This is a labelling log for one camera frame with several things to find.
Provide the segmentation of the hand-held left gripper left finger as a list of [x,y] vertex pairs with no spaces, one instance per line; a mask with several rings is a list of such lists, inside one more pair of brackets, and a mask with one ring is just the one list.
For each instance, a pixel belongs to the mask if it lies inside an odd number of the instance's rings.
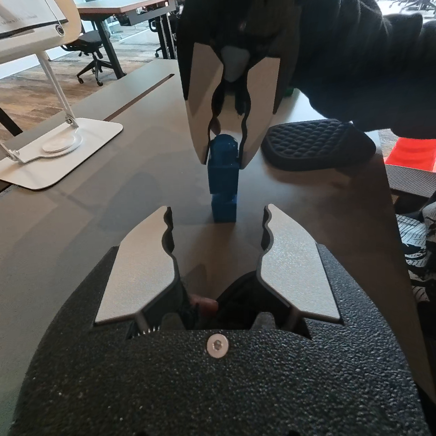
[[162,206],[119,245],[95,324],[134,320],[161,324],[181,305],[178,265],[172,252],[172,210]]

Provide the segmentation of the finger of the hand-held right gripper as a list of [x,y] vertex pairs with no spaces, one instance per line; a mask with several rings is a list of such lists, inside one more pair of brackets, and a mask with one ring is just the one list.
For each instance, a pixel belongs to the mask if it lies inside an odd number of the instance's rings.
[[201,164],[208,159],[212,99],[224,66],[209,45],[195,42],[186,110],[193,147]]
[[253,159],[270,127],[279,68],[279,58],[265,57],[248,70],[247,91],[250,109],[245,120],[246,136],[241,169],[246,168]]

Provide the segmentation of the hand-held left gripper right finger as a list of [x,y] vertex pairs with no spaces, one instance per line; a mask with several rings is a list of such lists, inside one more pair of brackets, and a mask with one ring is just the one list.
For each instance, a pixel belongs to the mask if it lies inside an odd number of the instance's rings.
[[341,316],[315,239],[274,204],[264,207],[258,281],[283,303],[283,325],[302,318],[339,323]]

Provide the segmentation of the person's left hand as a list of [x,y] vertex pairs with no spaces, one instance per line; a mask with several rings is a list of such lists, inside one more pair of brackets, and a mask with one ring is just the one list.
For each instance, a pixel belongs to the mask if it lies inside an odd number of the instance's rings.
[[219,303],[207,297],[191,294],[189,295],[189,301],[191,305],[196,308],[201,317],[213,317],[219,309]]

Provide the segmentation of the red box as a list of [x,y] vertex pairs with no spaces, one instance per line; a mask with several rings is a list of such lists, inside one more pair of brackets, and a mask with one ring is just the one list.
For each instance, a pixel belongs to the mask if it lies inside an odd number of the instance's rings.
[[436,140],[400,137],[384,159],[388,165],[436,171]]

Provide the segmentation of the white desk stand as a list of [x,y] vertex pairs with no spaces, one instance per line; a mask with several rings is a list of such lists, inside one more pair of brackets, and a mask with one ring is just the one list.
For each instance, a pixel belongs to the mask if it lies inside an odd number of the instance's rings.
[[30,190],[48,188],[111,141],[119,123],[77,118],[49,64],[46,51],[79,37],[81,19],[74,1],[0,2],[1,64],[35,54],[64,110],[64,122],[11,150],[1,143],[1,190],[14,184]]

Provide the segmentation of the black wrist rest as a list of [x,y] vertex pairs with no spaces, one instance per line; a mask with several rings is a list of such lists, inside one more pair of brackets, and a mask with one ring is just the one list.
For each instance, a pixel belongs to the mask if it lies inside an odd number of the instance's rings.
[[265,159],[283,171],[315,171],[362,164],[376,152],[352,123],[318,119],[272,126],[262,141]]

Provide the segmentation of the wooden top office desk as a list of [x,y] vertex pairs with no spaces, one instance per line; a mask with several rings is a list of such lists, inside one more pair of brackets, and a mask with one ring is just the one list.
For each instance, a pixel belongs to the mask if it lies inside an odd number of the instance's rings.
[[138,24],[157,17],[161,17],[161,23],[166,31],[166,37],[171,52],[171,59],[176,59],[176,49],[173,40],[173,33],[168,14],[176,10],[174,0],[102,0],[79,3],[76,5],[80,18],[83,21],[92,21],[95,23],[99,35],[101,36],[103,47],[106,51],[109,62],[114,67],[117,79],[125,76],[116,53],[113,49],[112,42],[105,34],[104,21],[112,15],[127,14],[130,25]]

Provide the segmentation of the blue mega block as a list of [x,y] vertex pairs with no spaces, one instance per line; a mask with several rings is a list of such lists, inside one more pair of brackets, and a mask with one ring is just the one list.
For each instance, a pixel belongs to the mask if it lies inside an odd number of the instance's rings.
[[229,134],[216,136],[210,144],[208,181],[211,194],[234,196],[238,191],[240,162],[238,143]]
[[237,194],[212,194],[211,209],[215,223],[235,223],[237,219]]

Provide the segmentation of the black office chair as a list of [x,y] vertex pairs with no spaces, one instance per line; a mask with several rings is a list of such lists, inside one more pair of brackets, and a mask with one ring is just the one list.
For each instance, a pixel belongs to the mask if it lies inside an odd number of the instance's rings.
[[80,84],[84,83],[81,76],[88,71],[92,71],[98,86],[103,86],[99,79],[99,73],[102,73],[102,68],[114,69],[111,63],[103,59],[104,57],[100,51],[102,47],[103,43],[97,30],[84,32],[75,41],[61,45],[61,48],[66,52],[79,52],[79,57],[91,55],[93,58],[93,61],[76,75]]
[[158,16],[157,18],[148,20],[148,24],[149,29],[152,32],[157,33],[159,37],[160,46],[155,50],[155,57],[158,58],[158,52],[161,51],[164,59],[171,59],[171,52],[166,37],[166,31],[161,23],[161,17]]

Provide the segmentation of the black white patterned cloth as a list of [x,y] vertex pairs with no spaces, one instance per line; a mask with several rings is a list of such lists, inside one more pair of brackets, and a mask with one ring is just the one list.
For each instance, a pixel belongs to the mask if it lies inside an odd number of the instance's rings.
[[436,299],[436,203],[408,215],[396,214],[412,294],[417,303]]

